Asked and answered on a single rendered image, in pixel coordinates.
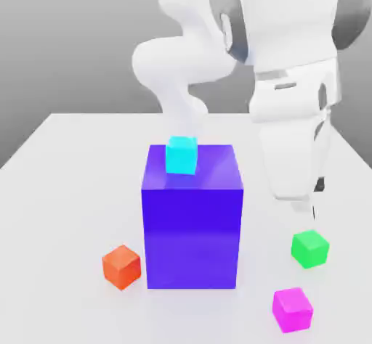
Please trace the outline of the small cyan cube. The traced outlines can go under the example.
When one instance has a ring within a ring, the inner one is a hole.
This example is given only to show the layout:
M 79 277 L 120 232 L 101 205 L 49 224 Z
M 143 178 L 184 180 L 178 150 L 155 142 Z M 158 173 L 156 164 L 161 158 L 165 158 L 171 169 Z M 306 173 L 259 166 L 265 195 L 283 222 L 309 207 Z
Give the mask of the small cyan cube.
M 190 136 L 172 136 L 166 145 L 166 172 L 194 175 L 198 161 L 198 140 Z

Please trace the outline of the small green cube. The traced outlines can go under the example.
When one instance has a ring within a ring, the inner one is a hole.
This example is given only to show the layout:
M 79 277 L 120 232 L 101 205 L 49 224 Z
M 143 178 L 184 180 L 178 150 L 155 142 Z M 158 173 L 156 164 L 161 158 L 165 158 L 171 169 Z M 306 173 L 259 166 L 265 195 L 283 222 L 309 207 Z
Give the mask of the small green cube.
M 330 244 L 315 230 L 293 236 L 291 255 L 304 269 L 323 265 L 327 261 Z

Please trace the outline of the large purple box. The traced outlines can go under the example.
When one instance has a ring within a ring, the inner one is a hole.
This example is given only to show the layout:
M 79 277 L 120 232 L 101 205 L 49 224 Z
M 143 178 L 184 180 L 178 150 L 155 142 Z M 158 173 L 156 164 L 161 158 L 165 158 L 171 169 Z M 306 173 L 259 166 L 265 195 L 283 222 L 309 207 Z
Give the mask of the large purple box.
M 243 182 L 230 145 L 201 145 L 193 175 L 166 172 L 166 148 L 149 148 L 142 181 L 147 286 L 236 286 Z

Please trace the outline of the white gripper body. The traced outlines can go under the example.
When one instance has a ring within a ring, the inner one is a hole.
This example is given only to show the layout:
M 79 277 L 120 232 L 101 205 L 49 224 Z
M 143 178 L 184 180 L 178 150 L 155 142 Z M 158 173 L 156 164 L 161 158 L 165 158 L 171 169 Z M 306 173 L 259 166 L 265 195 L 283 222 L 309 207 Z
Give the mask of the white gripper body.
M 263 123 L 259 139 L 274 197 L 291 202 L 310 200 L 318 179 L 324 176 L 330 117 Z

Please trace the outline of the small magenta cube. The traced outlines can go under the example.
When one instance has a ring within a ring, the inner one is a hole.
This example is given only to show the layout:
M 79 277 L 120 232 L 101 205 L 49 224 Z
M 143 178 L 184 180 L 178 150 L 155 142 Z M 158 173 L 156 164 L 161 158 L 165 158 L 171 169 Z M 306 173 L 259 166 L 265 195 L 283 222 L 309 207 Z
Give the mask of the small magenta cube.
M 283 333 L 309 329 L 313 307 L 300 287 L 275 291 L 272 313 Z

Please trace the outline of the small orange cube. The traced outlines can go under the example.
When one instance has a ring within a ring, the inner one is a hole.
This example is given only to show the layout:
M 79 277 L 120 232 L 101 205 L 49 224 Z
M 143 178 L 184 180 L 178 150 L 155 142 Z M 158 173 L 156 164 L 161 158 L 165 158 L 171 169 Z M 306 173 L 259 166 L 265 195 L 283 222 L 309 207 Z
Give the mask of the small orange cube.
M 104 277 L 119 290 L 127 288 L 142 274 L 140 257 L 125 245 L 103 256 L 102 267 Z

